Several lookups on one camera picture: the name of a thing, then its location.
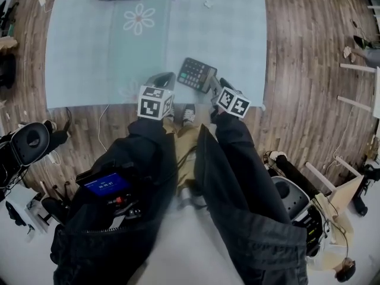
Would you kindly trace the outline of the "white side table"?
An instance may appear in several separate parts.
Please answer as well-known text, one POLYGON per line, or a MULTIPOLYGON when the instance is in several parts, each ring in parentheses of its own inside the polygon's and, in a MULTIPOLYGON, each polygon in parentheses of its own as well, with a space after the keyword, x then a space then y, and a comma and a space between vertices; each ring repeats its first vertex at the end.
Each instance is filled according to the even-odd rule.
POLYGON ((375 74, 374 103, 372 106, 367 106, 365 104, 361 104, 359 102, 356 102, 354 100, 350 100, 341 96, 338 96, 337 100, 348 103, 352 106, 356 106, 368 112, 371 112, 373 117, 380 119, 380 68, 379 67, 371 68, 368 66, 360 66, 360 65, 352 65, 352 64, 340 64, 340 67, 375 74))

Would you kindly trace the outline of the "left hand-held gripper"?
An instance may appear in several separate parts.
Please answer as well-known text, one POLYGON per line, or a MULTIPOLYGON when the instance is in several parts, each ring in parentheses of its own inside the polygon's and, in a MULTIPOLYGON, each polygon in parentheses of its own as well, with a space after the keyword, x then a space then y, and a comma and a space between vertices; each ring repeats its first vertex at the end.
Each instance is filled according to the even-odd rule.
POLYGON ((137 116, 162 120, 171 110, 175 97, 175 82, 174 72, 162 72, 151 76, 140 88, 137 116))

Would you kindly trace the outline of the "person's dark jacket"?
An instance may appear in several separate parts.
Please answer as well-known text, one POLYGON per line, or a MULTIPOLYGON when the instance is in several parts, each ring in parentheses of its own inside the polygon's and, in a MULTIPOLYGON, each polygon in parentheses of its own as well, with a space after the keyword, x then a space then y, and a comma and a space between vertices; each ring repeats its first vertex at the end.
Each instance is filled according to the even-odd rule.
POLYGON ((258 213, 206 201, 196 178, 179 195, 177 184, 169 195, 139 178, 132 197, 141 213, 118 227, 105 202, 78 189, 67 222, 55 230, 54 285, 136 285, 174 198, 207 209, 243 285, 308 285, 306 231, 292 225, 271 177, 258 213))

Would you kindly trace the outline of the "person's right shoe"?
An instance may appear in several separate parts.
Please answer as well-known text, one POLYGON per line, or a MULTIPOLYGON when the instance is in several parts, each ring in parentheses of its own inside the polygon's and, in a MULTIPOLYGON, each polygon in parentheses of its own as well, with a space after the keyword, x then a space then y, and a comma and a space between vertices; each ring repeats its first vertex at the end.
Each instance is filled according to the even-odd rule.
POLYGON ((194 104, 186 104, 182 115, 182 126, 190 126, 194 124, 196 116, 196 106, 194 104))

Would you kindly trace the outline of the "light blue floral tablecloth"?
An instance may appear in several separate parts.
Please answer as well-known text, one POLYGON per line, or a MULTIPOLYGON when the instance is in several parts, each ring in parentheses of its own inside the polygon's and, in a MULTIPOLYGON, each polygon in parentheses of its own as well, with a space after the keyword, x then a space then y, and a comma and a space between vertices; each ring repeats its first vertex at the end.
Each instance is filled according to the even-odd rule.
POLYGON ((265 0, 55 0, 45 53, 48 108, 136 103, 186 58, 263 104, 265 0))

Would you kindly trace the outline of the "person's white shirt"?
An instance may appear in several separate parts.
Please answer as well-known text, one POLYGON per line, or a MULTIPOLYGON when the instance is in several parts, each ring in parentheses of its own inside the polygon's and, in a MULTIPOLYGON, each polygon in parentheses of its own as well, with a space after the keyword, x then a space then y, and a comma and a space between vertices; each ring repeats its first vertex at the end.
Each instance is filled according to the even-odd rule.
POLYGON ((206 208, 174 198, 136 285, 243 285, 206 208))

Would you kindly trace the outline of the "person's right forearm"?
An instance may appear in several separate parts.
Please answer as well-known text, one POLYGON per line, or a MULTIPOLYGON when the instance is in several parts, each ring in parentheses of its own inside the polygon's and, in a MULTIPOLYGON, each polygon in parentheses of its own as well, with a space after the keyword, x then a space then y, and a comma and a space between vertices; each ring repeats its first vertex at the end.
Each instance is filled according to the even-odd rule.
POLYGON ((215 117, 214 134, 201 125, 195 178, 208 202, 258 213, 265 207, 270 176, 244 122, 226 113, 215 117))

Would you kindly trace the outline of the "small white table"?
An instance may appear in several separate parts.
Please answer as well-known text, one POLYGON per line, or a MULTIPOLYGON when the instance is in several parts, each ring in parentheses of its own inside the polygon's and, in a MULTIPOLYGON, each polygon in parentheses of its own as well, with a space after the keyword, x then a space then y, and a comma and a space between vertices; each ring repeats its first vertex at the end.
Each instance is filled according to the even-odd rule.
POLYGON ((27 227, 31 226, 38 234, 45 234, 49 224, 43 219, 48 213, 42 203, 35 199, 37 194, 35 190, 17 184, 10 190, 5 200, 12 205, 27 227))

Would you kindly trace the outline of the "person's left forearm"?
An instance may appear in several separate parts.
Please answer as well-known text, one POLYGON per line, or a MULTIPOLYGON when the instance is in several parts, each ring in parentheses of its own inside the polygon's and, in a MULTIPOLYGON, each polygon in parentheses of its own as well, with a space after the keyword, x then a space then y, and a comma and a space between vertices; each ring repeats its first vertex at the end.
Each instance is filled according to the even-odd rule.
POLYGON ((163 128, 163 121, 138 119, 128 127, 128 136, 116 139, 92 166, 100 171, 121 167, 155 190, 172 195, 178 179, 174 135, 163 128))

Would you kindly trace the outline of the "light wooden board table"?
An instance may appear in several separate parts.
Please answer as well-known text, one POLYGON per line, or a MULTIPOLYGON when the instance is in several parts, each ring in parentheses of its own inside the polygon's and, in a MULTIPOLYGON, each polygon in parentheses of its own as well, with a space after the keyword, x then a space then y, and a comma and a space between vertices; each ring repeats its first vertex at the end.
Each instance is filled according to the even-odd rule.
POLYGON ((343 185, 335 187, 321 172, 319 172, 312 164, 306 162, 305 166, 331 191, 328 197, 329 201, 332 203, 334 208, 340 214, 346 210, 349 203, 351 202, 354 194, 356 193, 359 185, 361 184, 364 176, 361 175, 357 170, 355 170, 351 165, 345 162, 341 157, 337 156, 335 161, 343 165, 348 169, 354 178, 343 185))

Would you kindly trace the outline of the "white power strip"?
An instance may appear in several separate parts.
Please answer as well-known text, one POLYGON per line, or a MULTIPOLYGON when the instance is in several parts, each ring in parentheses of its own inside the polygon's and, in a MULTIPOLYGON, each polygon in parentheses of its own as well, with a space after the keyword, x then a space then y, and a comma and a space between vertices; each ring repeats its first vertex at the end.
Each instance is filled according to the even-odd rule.
POLYGON ((61 165, 61 158, 56 150, 51 151, 49 154, 45 156, 45 162, 47 162, 48 160, 56 166, 61 165))

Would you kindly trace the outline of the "cardboard box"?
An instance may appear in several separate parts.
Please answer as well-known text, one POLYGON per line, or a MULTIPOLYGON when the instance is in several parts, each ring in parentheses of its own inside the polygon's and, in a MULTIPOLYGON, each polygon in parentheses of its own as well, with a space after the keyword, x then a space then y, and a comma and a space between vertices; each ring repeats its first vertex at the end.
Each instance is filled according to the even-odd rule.
POLYGON ((0 51, 3 49, 12 49, 18 45, 18 42, 12 36, 0 37, 0 51))

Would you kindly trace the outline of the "black green bag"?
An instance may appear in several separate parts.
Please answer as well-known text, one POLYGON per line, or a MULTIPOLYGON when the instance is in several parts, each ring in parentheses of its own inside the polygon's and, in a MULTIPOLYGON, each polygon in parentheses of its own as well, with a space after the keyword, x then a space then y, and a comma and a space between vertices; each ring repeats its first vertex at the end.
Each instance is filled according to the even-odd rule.
POLYGON ((367 40, 365 40, 359 36, 353 36, 353 39, 354 39, 355 43, 358 45, 358 47, 360 47, 363 50, 366 48, 372 48, 372 45, 370 42, 368 42, 367 40))

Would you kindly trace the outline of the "person's khaki trousers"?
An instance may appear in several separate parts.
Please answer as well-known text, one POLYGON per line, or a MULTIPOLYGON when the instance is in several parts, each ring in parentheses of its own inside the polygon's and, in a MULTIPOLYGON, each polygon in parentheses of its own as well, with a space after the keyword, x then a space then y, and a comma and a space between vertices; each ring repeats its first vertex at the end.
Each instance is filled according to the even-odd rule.
POLYGON ((194 167, 196 159, 196 147, 200 126, 193 124, 185 125, 177 129, 175 123, 169 118, 164 118, 163 128, 167 134, 174 134, 176 158, 178 162, 178 184, 176 193, 189 188, 195 183, 194 167))

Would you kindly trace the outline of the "black calculator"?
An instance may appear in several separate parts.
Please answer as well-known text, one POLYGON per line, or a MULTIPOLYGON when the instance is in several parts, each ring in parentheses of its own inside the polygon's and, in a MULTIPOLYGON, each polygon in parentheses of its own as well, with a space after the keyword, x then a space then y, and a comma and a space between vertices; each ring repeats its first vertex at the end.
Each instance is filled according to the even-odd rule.
POLYGON ((185 58, 177 77, 177 82, 196 91, 207 94, 210 90, 211 77, 217 69, 192 58, 185 58))

